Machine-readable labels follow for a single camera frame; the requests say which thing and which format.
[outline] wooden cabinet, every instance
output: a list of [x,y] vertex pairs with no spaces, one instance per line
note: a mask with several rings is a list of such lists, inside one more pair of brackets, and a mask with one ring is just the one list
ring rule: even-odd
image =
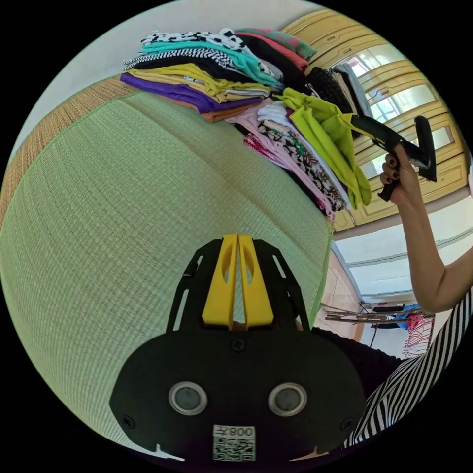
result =
[[[313,67],[332,68],[347,60],[353,64],[354,58],[366,56],[367,65],[365,68],[360,65],[357,75],[373,115],[406,140],[417,139],[414,125],[417,115],[429,120],[436,148],[437,183],[421,179],[425,202],[467,184],[467,160],[453,117],[428,79],[396,48],[372,30],[329,9],[305,15],[283,31],[317,50],[307,71]],[[354,147],[355,160],[371,185],[372,203],[358,210],[339,212],[335,220],[337,232],[397,213],[394,205],[377,195],[382,188],[378,176],[386,152],[366,136],[356,139]]]
[[348,230],[355,226],[355,221],[353,217],[347,210],[343,210],[337,213],[337,218],[334,222],[334,228],[336,232],[341,232],[342,230]]
[[[423,178],[420,179],[422,196],[424,202],[431,202],[442,196],[450,194],[465,186],[467,180],[468,169],[467,160],[464,153],[458,154],[453,158],[443,161],[437,165],[437,182],[429,182]],[[398,213],[397,207],[391,202],[385,202],[378,196],[381,192],[382,184],[379,179],[372,183],[372,201],[367,207],[358,210],[352,210],[351,215],[355,226],[379,220],[380,218],[389,217]]]

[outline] green mat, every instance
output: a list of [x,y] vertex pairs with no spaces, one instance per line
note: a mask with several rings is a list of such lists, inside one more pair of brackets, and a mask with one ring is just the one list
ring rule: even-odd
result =
[[8,309],[43,379],[99,434],[140,450],[108,408],[114,381],[164,332],[195,250],[225,233],[281,250],[313,323],[328,226],[232,125],[139,92],[63,131],[23,177],[0,234]]

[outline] black and white striped sleeve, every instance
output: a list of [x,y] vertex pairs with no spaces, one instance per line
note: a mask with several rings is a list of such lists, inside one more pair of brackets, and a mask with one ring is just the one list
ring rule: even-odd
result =
[[363,417],[345,442],[355,445],[392,426],[425,397],[458,348],[473,312],[473,287],[453,309],[429,350],[402,362],[367,400]]

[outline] qr code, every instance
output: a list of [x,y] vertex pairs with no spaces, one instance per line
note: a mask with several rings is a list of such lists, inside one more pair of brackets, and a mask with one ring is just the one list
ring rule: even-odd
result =
[[213,459],[227,462],[251,462],[256,457],[255,439],[214,437]]

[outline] yellow shirt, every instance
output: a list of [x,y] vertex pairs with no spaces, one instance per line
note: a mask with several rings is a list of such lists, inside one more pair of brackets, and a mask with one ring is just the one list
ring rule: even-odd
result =
[[242,100],[242,99],[249,99],[250,97],[258,97],[256,94],[252,95],[237,95],[232,94],[231,92],[217,92],[215,89],[210,90],[205,84],[201,84],[200,82],[193,82],[190,80],[185,79],[183,76],[179,75],[161,75],[157,73],[147,74],[143,72],[149,71],[152,69],[129,69],[127,72],[134,77],[138,77],[139,79],[149,80],[150,82],[160,82],[162,84],[185,84],[195,89],[203,94],[208,95],[212,99],[214,99],[218,103],[224,103],[228,101],[234,100]]
[[173,75],[173,76],[189,76],[193,79],[198,79],[202,81],[206,87],[206,91],[210,94],[210,92],[218,94],[220,92],[224,92],[228,89],[235,89],[235,90],[254,90],[255,96],[261,95],[264,93],[266,96],[270,93],[270,88],[263,84],[255,84],[251,82],[231,82],[226,79],[215,79],[206,71],[200,69],[195,64],[177,64],[174,66],[167,66],[165,68],[155,68],[155,69],[131,69],[128,70],[128,73],[131,71],[139,71],[140,74],[146,77],[153,76],[154,74],[159,75]]
[[337,178],[348,189],[354,209],[371,202],[371,188],[365,175],[355,162],[351,130],[353,114],[316,96],[308,96],[287,88],[278,96],[286,108],[294,110],[291,120],[320,157],[330,166]]

